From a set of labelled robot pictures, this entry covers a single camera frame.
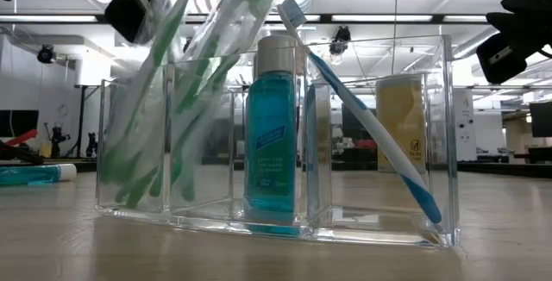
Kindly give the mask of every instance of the clear acrylic organizer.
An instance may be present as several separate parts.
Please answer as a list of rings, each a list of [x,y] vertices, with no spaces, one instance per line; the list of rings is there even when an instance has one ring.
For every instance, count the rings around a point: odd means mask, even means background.
[[[416,167],[441,211],[437,225],[425,216],[377,142],[358,127],[306,60],[304,48],[287,49],[295,53],[297,142],[290,217],[248,213],[244,196],[255,52],[159,70],[126,128],[126,140],[121,139],[125,129],[117,105],[130,93],[132,81],[104,82],[97,208],[109,215],[221,233],[455,245],[459,224],[449,37],[352,41],[338,59],[329,55],[329,44],[310,46]],[[231,59],[239,61],[221,80],[216,69]],[[199,77],[197,69],[205,69],[205,75]]]

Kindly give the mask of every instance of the table surface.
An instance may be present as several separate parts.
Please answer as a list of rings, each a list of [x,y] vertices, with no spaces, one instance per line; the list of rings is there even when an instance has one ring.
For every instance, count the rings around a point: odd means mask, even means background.
[[[461,246],[433,250],[192,232],[101,216],[94,176],[0,189],[0,280],[552,278],[552,179],[461,173]]]

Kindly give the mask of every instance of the tube cap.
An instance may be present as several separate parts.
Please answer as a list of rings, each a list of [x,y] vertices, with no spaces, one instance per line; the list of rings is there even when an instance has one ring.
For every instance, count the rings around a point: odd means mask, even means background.
[[[74,164],[62,164],[60,167],[60,182],[72,182],[77,177],[77,167]]]
[[[287,35],[270,35],[259,41],[255,77],[265,72],[283,71],[293,73],[295,69],[295,47],[297,40]]]

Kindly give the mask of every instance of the black camera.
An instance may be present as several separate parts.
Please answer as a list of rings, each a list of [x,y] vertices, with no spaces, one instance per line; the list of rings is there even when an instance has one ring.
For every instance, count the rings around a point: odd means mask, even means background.
[[[351,41],[351,32],[347,26],[340,26],[337,30],[337,34],[329,44],[329,53],[334,56],[339,56],[348,48],[347,42]]]
[[[56,54],[53,51],[53,46],[44,45],[36,55],[36,58],[43,64],[50,65],[55,62]]]
[[[500,33],[477,48],[486,80],[502,84],[525,71],[525,60],[534,53],[552,55],[543,48],[552,43],[552,0],[503,0],[510,13],[489,13],[486,19]]]

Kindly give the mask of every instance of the yellow box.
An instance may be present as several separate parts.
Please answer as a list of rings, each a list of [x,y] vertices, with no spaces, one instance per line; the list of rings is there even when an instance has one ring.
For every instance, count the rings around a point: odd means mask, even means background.
[[[376,84],[377,117],[420,173],[425,172],[422,81],[418,76],[388,78]],[[378,170],[395,172],[378,148]]]

